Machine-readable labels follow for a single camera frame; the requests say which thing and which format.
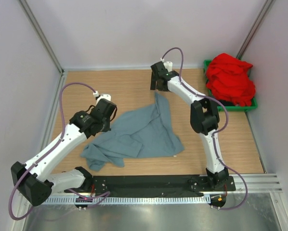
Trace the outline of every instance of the wooden tabletop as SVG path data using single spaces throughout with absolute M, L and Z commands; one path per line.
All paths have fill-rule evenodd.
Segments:
M 99 91 L 109 93 L 118 106 L 117 117 L 122 113 L 154 103 L 154 92 L 150 90 L 150 70 L 81 71 L 69 72 L 66 83 L 84 82 Z M 195 89 L 207 93 L 202 69 L 185 69 L 183 78 Z M 90 170 L 93 175 L 180 175 L 205 174 L 206 158 L 201 139 L 190 126 L 190 106 L 171 92 L 161 92 L 170 103 L 174 133 L 181 139 L 185 150 L 176 157 L 124 159 L 125 167 L 107 163 L 99 172 Z M 63 95 L 63 109 L 66 123 L 75 112 L 88 109 L 95 104 L 92 91 L 84 86 L 73 85 L 66 88 Z M 220 112 L 219 127 L 225 121 Z M 60 113 L 53 132 L 53 138 L 62 130 Z M 74 149 L 53 171 L 59 173 L 82 166 L 87 170 L 86 159 L 80 157 L 86 142 Z M 239 173 L 263 173 L 260 158 L 252 133 L 242 112 L 229 112 L 228 127 L 219 133 L 221 152 L 225 163 Z

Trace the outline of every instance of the folded cloth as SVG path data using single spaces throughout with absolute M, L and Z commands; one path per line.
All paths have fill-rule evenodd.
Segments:
M 106 162 L 124 167 L 123 158 L 173 156 L 183 151 L 173 133 L 169 102 L 155 92 L 155 104 L 122 114 L 88 144 L 81 154 L 90 169 L 99 171 Z
M 255 86 L 247 75 L 253 65 L 228 54 L 220 54 L 208 66 L 207 88 L 217 100 L 226 100 L 234 105 L 251 106 Z

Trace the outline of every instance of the green bin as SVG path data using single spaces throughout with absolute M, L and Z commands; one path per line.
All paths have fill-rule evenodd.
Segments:
M 205 73 L 205 76 L 206 76 L 206 71 L 207 71 L 208 65 L 210 63 L 211 63 L 211 60 L 205 60 L 204 61 L 204 73 Z M 213 96 L 212 93 L 211 93 L 211 90 L 208 89 L 208 91 L 209 91 L 209 95 Z M 241 106 L 225 106 L 225 108 L 229 112 L 248 112 L 248 111 L 256 109 L 257 107 L 258 107 L 258 104 L 256 102 L 255 97 L 253 97 L 252 100 L 251 100 L 251 106 L 245 106 L 245 107 L 241 107 Z M 221 106 L 218 106 L 218 110 L 219 111 L 223 111 Z

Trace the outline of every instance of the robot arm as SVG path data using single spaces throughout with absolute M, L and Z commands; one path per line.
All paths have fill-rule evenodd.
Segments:
M 200 135 L 203 142 L 207 165 L 206 172 L 209 183 L 212 188 L 219 188 L 224 185 L 228 179 L 228 169 L 218 160 L 214 146 L 212 134 L 218 129 L 219 113 L 217 104 L 209 99 L 201 97 L 203 93 L 198 92 L 182 78 L 179 74 L 172 71 L 171 62 L 158 62 L 151 66 L 151 90 L 171 91 L 180 96 L 188 105 L 190 105 L 190 124 L 192 129 Z M 188 91 L 182 83 L 199 95 L 194 95 Z M 214 135 L 217 152 L 222 159 L 221 150 L 218 141 L 218 134 Z
M 41 156 L 54 147 L 58 140 L 61 140 L 59 145 L 25 176 L 18 187 L 20 193 L 33 206 L 38 206 L 52 193 L 70 188 L 88 190 L 92 185 L 92 176 L 82 167 L 76 167 L 69 172 L 50 174 L 63 158 L 79 144 L 90 136 L 95 136 L 98 132 L 109 131 L 110 117 L 116 110 L 117 107 L 111 102 L 110 95 L 99 96 L 96 106 L 90 113 L 85 111 L 75 113 L 70 119 L 70 123 L 66 125 L 62 138 L 61 134 L 57 136 L 45 149 L 24 164 L 19 162 L 13 164 L 11 172 L 15 185 L 30 166 L 37 163 Z

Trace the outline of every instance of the plastic container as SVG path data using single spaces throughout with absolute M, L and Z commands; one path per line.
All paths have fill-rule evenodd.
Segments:
M 204 73 L 205 73 L 205 75 L 206 75 L 206 71 L 207 71 L 208 65 L 210 63 L 211 63 L 211 60 L 205 60 L 204 61 Z M 213 96 L 212 93 L 211 93 L 211 90 L 208 89 L 208 91 L 209 91 L 209 95 Z M 257 107 L 258 107 L 258 104 L 256 102 L 255 97 L 253 97 L 252 100 L 251 100 L 251 106 L 245 106 L 245 107 L 241 107 L 241 106 L 225 106 L 225 108 L 229 112 L 248 112 L 248 111 L 256 109 Z M 221 106 L 218 106 L 218 110 L 219 111 L 223 111 Z

